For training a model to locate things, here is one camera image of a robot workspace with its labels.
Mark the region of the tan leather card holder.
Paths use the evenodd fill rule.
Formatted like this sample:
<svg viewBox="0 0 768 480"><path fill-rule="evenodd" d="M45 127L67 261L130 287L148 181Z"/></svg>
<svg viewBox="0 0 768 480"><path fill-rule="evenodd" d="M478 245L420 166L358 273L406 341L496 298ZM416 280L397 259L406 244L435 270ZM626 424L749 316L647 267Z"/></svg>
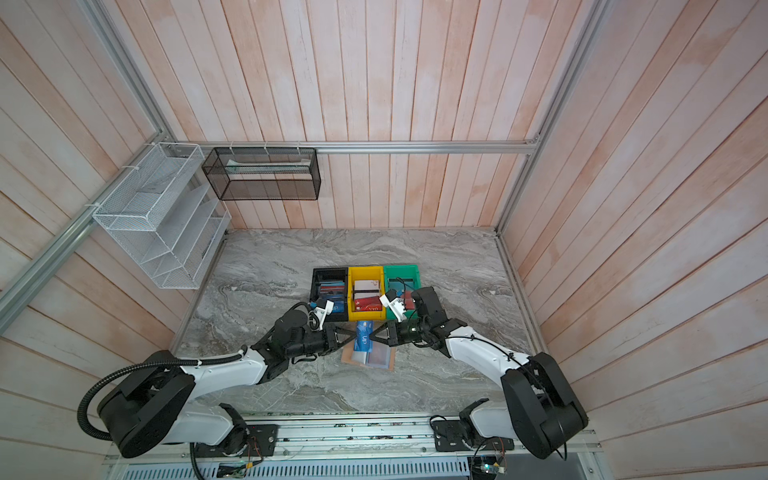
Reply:
<svg viewBox="0 0 768 480"><path fill-rule="evenodd" d="M380 370L393 371L396 350L380 343L373 343L370 352L356 351L350 343L342 349L341 361L345 364Z"/></svg>

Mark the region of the blue credit card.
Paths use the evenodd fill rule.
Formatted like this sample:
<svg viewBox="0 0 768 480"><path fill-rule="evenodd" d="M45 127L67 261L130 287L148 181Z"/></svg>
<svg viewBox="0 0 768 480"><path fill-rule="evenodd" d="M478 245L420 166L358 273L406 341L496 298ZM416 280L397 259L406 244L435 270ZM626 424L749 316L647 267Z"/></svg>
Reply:
<svg viewBox="0 0 768 480"><path fill-rule="evenodd" d="M354 341L354 351L370 353L373 350L370 335L374 330L373 321L356 322L356 338Z"/></svg>

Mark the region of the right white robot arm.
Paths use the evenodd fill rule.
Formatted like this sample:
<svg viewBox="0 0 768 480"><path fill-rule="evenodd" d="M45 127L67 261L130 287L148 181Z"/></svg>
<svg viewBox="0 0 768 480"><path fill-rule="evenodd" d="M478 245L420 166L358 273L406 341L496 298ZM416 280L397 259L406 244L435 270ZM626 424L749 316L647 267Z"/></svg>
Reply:
<svg viewBox="0 0 768 480"><path fill-rule="evenodd" d="M370 340L438 351L474 368L504 394L501 402L481 398L471 403L456 421L439 420L436 435L474 449L493 439L518 441L539 459L553 453L566 459L567 442L589 419L555 359L544 352L515 352L449 317L432 287L413 291L411 298L411 312L394 290L379 298L395 318L375 329Z"/></svg>

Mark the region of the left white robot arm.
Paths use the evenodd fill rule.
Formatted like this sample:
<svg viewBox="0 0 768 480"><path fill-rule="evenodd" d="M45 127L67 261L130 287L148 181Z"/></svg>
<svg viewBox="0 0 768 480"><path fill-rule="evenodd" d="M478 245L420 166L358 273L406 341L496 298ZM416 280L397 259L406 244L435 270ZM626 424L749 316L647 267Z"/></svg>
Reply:
<svg viewBox="0 0 768 480"><path fill-rule="evenodd" d="M86 435L113 442L125 458L180 443L235 456L254 445L245 419L228 403L206 407L197 404L198 398L265 384L289 366L329 355L355 337L348 328L321 322L319 310L299 302L260 340L233 354L191 359L161 350L107 375L82 398L77 421Z"/></svg>

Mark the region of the red card in yellow bin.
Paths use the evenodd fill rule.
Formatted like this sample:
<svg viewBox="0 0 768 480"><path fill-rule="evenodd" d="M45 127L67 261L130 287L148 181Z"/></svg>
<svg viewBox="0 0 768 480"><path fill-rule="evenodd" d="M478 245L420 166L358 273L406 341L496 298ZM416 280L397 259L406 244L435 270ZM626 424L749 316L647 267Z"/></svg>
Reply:
<svg viewBox="0 0 768 480"><path fill-rule="evenodd" d="M353 300L355 312L381 311L382 304L379 297L355 298Z"/></svg>

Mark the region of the black plastic bin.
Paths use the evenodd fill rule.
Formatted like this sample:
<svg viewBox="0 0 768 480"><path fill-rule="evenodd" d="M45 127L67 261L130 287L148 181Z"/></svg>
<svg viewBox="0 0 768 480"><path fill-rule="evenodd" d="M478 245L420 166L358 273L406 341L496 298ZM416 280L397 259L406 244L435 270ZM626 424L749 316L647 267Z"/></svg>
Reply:
<svg viewBox="0 0 768 480"><path fill-rule="evenodd" d="M346 322L348 320L347 287L347 268L315 268L312 272L309 303L314 306L325 306L327 301L331 301L333 310L326 320Z"/></svg>

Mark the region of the green plastic bin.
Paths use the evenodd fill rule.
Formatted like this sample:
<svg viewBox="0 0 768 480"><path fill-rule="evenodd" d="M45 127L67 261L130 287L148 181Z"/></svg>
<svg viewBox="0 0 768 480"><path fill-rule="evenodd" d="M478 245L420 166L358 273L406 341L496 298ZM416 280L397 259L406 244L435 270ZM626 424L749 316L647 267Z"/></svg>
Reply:
<svg viewBox="0 0 768 480"><path fill-rule="evenodd" d="M394 289L405 305L406 316L415 310L412 292L421 287L419 267L415 264L386 265L383 267L385 292Z"/></svg>

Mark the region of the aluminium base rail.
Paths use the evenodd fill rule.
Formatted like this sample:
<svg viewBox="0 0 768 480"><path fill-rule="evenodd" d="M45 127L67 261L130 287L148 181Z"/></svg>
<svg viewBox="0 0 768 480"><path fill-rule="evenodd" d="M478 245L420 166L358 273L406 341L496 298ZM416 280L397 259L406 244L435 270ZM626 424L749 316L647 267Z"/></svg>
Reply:
<svg viewBox="0 0 768 480"><path fill-rule="evenodd" d="M545 460L519 440L441 438L443 416L355 413L251 416L257 444L238 457L165 445L136 459L107 454L103 479L610 479L594 431Z"/></svg>

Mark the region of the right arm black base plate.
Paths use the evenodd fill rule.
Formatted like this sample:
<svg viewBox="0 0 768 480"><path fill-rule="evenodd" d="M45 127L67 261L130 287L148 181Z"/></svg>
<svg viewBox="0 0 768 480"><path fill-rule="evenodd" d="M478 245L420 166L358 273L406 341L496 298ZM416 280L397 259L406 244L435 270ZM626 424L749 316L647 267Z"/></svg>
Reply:
<svg viewBox="0 0 768 480"><path fill-rule="evenodd" d="M434 415L428 420L433 432L435 449L438 452L460 452L494 450L497 452L515 449L514 440L503 437L483 437L465 420L449 420Z"/></svg>

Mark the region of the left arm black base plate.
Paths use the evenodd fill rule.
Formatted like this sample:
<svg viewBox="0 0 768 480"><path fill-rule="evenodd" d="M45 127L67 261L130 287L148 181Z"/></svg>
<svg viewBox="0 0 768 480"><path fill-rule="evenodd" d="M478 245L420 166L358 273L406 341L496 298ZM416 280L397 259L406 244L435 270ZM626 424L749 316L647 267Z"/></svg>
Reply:
<svg viewBox="0 0 768 480"><path fill-rule="evenodd" d="M269 458L274 455L278 433L277 424L248 424L247 430L236 427L217 445L196 444L195 455L197 458Z"/></svg>

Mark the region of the black mesh wall basket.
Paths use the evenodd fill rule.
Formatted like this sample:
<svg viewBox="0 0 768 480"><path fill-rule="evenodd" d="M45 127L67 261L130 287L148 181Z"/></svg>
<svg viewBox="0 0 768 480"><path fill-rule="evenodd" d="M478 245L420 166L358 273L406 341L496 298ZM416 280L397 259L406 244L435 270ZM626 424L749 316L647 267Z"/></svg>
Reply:
<svg viewBox="0 0 768 480"><path fill-rule="evenodd" d="M315 201L322 183L316 151L302 147L215 147L202 170L224 201Z"/></svg>

